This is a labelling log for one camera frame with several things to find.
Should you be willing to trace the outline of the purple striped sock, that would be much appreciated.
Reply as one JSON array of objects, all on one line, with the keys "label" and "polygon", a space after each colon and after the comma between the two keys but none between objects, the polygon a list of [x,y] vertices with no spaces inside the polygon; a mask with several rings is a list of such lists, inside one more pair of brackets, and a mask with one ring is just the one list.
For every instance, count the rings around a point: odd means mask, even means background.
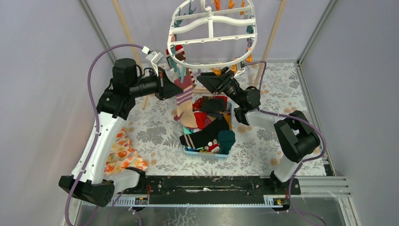
[{"label": "purple striped sock", "polygon": [[181,79],[176,79],[174,84],[183,90],[182,93],[176,95],[177,109],[174,120],[180,121],[187,128],[195,129],[198,125],[192,109],[194,86],[190,71],[186,69],[183,82],[181,82]]}]

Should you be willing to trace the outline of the red white striped sock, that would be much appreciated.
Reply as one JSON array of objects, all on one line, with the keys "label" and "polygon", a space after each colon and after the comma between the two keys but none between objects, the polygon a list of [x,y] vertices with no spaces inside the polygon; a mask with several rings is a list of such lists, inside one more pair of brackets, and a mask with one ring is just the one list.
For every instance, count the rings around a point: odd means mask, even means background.
[{"label": "red white striped sock", "polygon": [[[174,47],[171,47],[171,50],[172,50],[172,54],[174,54],[175,57],[178,60],[180,60],[180,61],[185,61],[186,60],[185,51],[184,51],[184,48],[183,48],[182,45],[176,45]],[[167,64],[168,64],[170,69],[173,69],[176,72],[177,69],[178,69],[177,63],[175,61],[173,61],[170,56],[171,56],[171,54],[170,54],[169,50],[166,49]],[[186,73],[188,73],[190,78],[191,78],[192,84],[194,86],[196,86],[195,78],[194,78],[194,75],[192,73],[192,70],[190,68],[187,68],[187,67],[185,69],[186,69]]]}]

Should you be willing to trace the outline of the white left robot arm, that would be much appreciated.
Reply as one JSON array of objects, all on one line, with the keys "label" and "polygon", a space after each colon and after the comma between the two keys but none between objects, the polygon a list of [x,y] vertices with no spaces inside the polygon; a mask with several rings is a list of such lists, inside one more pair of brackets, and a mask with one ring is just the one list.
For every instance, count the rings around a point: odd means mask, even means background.
[{"label": "white left robot arm", "polygon": [[85,150],[69,176],[61,176],[58,185],[73,198],[105,207],[115,193],[125,189],[139,194],[145,190],[143,170],[127,170],[107,176],[106,162],[122,124],[136,105],[136,98],[154,94],[159,100],[182,93],[161,67],[148,76],[131,58],[118,59],[112,68],[110,84],[96,105],[96,119]]}]

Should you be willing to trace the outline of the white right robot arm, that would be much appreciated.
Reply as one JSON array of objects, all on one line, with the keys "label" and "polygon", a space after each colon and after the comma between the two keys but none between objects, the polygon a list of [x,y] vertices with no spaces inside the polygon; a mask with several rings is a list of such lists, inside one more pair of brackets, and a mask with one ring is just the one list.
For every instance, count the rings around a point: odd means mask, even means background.
[{"label": "white right robot arm", "polygon": [[276,194],[288,189],[288,181],[308,161],[306,156],[326,144],[322,133],[307,121],[301,111],[286,115],[260,109],[259,88],[241,88],[231,70],[221,75],[200,73],[197,81],[211,94],[223,93],[237,104],[234,109],[237,122],[275,131],[283,152],[279,164],[271,173],[270,188]]}]

